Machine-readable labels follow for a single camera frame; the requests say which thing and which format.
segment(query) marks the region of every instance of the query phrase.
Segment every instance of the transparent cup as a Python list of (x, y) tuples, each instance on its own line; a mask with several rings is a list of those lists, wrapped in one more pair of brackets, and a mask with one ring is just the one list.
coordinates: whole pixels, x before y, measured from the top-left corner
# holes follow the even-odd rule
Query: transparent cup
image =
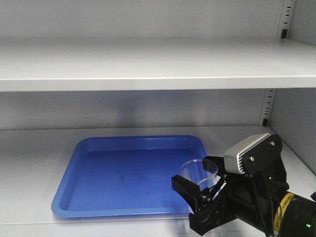
[(217, 165), (206, 159), (189, 160), (181, 167), (182, 176), (199, 185), (201, 191), (205, 188), (212, 188), (217, 183), (217, 171)]

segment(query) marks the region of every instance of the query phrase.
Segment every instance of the white shelf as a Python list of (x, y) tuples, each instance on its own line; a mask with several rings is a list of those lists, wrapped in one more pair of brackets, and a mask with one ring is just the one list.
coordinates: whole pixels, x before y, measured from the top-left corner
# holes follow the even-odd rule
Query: white shelf
[(1, 39), (0, 91), (316, 87), (290, 39)]
[[(50, 205), (75, 145), (93, 136), (186, 134), (199, 137), (208, 155), (221, 156), (244, 137), (266, 132), (273, 133), (262, 126), (0, 131), (1, 236), (41, 237), (45, 233), (58, 237), (197, 237), (183, 217), (61, 219), (54, 216)], [(316, 177), (286, 145), (282, 158), (290, 190), (308, 198), (316, 190)], [(206, 236), (219, 237), (223, 233), (228, 237), (264, 236), (239, 220)]]

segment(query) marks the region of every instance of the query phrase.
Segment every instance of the cabinet side panel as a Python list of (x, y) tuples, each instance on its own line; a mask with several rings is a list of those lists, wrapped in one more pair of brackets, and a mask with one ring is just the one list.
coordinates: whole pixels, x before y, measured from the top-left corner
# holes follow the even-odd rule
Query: cabinet side panel
[(298, 0), (289, 37), (294, 40), (316, 45), (316, 1)]
[(316, 88), (278, 89), (271, 128), (316, 173)]
[(258, 125), (263, 89), (3, 92), (4, 130)]

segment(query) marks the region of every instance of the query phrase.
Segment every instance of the blue tray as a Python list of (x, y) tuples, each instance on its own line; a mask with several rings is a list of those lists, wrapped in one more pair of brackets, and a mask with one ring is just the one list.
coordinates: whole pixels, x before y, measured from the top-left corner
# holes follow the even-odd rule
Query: blue tray
[(171, 188), (183, 163), (206, 156), (193, 136), (93, 137), (80, 141), (52, 202), (60, 217), (187, 213)]

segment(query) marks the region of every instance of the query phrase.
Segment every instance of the upper shelf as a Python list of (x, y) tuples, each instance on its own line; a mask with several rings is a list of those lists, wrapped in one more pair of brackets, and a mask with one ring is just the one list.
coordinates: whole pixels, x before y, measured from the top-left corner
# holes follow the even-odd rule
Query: upper shelf
[(0, 91), (316, 87), (290, 39), (1, 39)]

